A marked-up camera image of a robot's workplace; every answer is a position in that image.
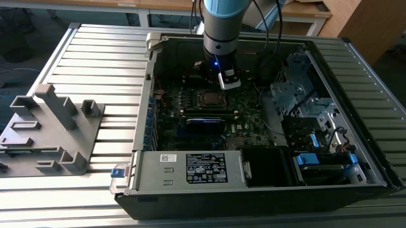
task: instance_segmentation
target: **wire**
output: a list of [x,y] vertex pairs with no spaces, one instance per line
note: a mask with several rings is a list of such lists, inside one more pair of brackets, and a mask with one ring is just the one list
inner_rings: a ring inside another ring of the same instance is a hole
[[253,85],[253,87],[255,87],[256,92],[260,94],[260,91],[259,91],[259,89],[257,89],[255,83],[252,83],[252,85]]
[[344,148],[350,145],[350,139],[347,136],[344,136],[344,133],[341,134],[343,139],[345,140],[344,144],[340,146],[340,148],[336,150],[337,152],[343,152]]
[[259,14],[260,14],[260,17],[261,17],[261,21],[263,21],[264,26],[265,26],[265,44],[264,44],[264,47],[263,47],[261,51],[259,52],[259,53],[261,53],[261,52],[264,52],[264,51],[267,50],[265,48],[267,48],[267,43],[268,43],[267,23],[265,23],[265,17],[264,17],[264,15],[263,15],[263,13],[261,13],[261,10],[260,10],[259,5],[257,5],[257,3],[256,3],[255,0],[253,0],[253,4],[255,4],[255,6],[256,6],[256,9],[257,9]]
[[197,0],[193,0],[195,2],[195,7],[193,7],[193,11],[195,11],[195,20],[196,20],[196,24],[199,25],[199,20],[197,20],[197,13],[196,13],[196,7],[197,7]]
[[259,98],[257,98],[257,104],[260,105],[260,98],[261,98],[261,93],[263,93],[263,91],[265,90],[267,88],[263,88],[261,90],[260,90],[260,93],[259,93]]
[[268,61],[265,62],[265,64],[259,67],[259,69],[263,69],[271,62],[272,60],[272,57],[279,49],[279,43],[280,43],[280,38],[281,38],[281,30],[283,30],[283,20],[281,20],[281,9],[280,9],[280,3],[279,3],[279,0],[276,0],[276,8],[277,8],[277,14],[279,14],[279,34],[277,34],[277,41],[276,41],[276,45],[275,45],[275,48],[273,48],[273,52],[271,54],[271,57],[268,58]]
[[325,144],[325,153],[328,153],[329,145],[331,145],[331,142],[332,142],[333,135],[335,135],[335,133],[336,133],[340,129],[343,129],[343,127],[336,126],[336,128],[333,128],[333,130],[332,130],[332,132],[331,132],[331,134],[329,134],[329,136],[328,136],[328,140],[327,140],[327,144]]
[[13,96],[4,96],[4,95],[0,95],[0,97],[2,97],[2,98],[9,98],[9,99],[14,99]]
[[296,104],[293,105],[293,107],[291,108],[291,110],[289,110],[289,112],[287,113],[287,115],[291,115],[291,114],[292,114],[293,110],[295,110],[297,107],[300,107],[300,105],[308,100],[308,98],[309,98],[311,95],[315,93],[315,91],[316,91],[316,89],[312,89],[312,90],[309,91],[309,93],[304,96],[303,100],[299,101],[299,103],[296,103]]
[[204,23],[204,17],[201,14],[201,0],[199,0],[199,13],[200,13],[200,21]]
[[4,71],[0,72],[0,74],[2,74],[2,73],[5,73],[5,72],[9,72],[9,71],[13,71],[13,70],[28,70],[28,71],[34,71],[34,72],[40,73],[40,71],[36,70],[36,69],[30,69],[30,68],[16,68],[16,69],[4,70]]
[[267,125],[267,123],[265,123],[265,121],[264,121],[264,125],[265,125],[265,127],[271,130],[271,132],[272,133],[275,133],[275,134],[279,134],[279,135],[283,135],[284,136],[284,134],[281,134],[281,133],[279,133],[279,132],[276,132],[268,125]]
[[195,8],[195,0],[191,0],[191,12],[189,12],[189,33],[191,32],[191,22],[192,22],[192,12],[193,12],[193,8]]
[[180,21],[181,21],[183,17],[184,17],[184,16],[181,16],[181,17],[180,17],[180,19],[179,19],[179,21],[177,21],[177,23],[176,23],[176,24],[179,24],[179,23],[180,23]]

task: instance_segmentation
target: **motherboard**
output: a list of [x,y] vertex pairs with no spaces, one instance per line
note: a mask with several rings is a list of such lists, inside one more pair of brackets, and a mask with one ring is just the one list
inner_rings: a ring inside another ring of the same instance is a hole
[[159,150],[235,150],[247,144],[269,144],[252,83],[223,91],[199,76],[161,77],[153,94]]

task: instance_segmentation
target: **warning label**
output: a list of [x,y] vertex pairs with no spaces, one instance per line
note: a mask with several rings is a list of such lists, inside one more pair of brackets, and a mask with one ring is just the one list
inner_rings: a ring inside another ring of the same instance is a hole
[[189,184],[228,182],[224,154],[185,154],[185,174]]

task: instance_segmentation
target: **blue latch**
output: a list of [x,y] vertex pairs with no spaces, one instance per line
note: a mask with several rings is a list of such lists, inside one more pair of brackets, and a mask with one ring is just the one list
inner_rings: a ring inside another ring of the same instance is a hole
[[350,159],[351,159],[352,164],[358,163],[358,158],[356,158],[355,154],[350,154]]
[[317,156],[315,153],[300,153],[296,156],[299,165],[319,165]]
[[112,178],[124,178],[125,169],[112,169],[109,176]]
[[315,134],[309,134],[309,138],[311,138],[311,140],[312,140],[313,146],[315,146],[315,147],[319,147],[316,135],[315,135]]

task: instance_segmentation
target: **aluminum extrusion table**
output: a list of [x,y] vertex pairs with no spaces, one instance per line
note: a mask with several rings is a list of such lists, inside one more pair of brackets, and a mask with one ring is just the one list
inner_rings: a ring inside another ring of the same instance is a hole
[[[49,83],[57,95],[69,96],[74,103],[93,99],[105,104],[88,172],[82,176],[0,179],[0,227],[215,227],[229,224],[237,227],[271,223],[277,223],[272,227],[296,227],[296,222],[311,227],[333,224],[376,227],[404,223],[406,191],[325,213],[132,220],[109,193],[109,171],[117,163],[126,163],[130,159],[147,63],[144,41],[151,31],[187,33],[179,29],[70,25],[28,95],[33,95],[38,83]],[[316,44],[394,169],[406,179],[406,111],[352,44],[337,38],[284,38],[307,39]],[[125,181],[121,180],[117,186],[124,187]]]

